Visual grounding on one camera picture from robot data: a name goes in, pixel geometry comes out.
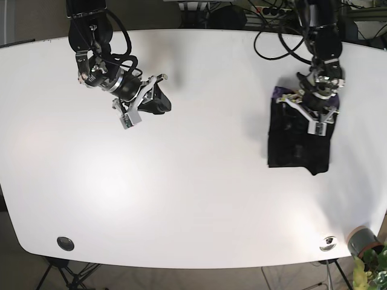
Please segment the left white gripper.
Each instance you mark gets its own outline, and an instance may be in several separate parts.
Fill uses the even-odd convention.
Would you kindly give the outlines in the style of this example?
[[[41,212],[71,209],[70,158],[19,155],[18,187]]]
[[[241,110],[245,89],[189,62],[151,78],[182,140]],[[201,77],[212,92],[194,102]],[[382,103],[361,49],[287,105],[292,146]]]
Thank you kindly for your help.
[[[277,103],[285,103],[297,110],[308,121],[307,133],[311,135],[326,136],[328,125],[334,124],[335,116],[339,114],[339,109],[335,106],[324,106],[318,110],[307,108],[301,92],[282,94],[277,98]]]

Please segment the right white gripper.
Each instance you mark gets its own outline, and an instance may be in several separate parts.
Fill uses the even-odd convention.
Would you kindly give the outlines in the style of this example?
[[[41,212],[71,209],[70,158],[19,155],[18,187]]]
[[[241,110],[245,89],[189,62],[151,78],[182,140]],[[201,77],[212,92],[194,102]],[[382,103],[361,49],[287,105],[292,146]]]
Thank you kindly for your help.
[[[171,111],[172,104],[159,87],[159,83],[167,79],[166,74],[151,76],[147,81],[124,77],[118,93],[113,93],[115,99],[112,101],[112,108],[118,112],[124,129],[141,122],[140,112],[164,114]]]

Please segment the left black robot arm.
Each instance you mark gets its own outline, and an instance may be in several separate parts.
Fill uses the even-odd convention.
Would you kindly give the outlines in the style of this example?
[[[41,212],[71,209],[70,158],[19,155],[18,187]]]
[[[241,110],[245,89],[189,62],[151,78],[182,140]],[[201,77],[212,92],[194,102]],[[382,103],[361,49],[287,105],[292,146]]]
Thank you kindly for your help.
[[[339,113],[330,100],[337,97],[345,84],[345,74],[340,65],[342,42],[337,29],[337,19],[332,1],[293,1],[299,18],[302,36],[312,55],[310,73],[297,74],[300,89],[293,94],[276,98],[298,111],[307,121],[307,133],[326,135],[327,126],[334,123]]]

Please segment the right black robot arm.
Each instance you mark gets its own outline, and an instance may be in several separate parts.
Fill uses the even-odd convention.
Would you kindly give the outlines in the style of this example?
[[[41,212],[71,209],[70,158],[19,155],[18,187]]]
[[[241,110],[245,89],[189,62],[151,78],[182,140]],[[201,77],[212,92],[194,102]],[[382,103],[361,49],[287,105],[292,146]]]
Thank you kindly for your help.
[[[75,52],[78,80],[114,96],[112,108],[119,113],[122,126],[129,129],[141,122],[141,112],[163,115],[171,111],[172,103],[159,86],[167,75],[142,78],[129,34],[121,20],[107,9],[106,2],[66,1],[65,5],[70,19],[68,41]],[[111,50],[112,22],[123,33],[124,53]]]

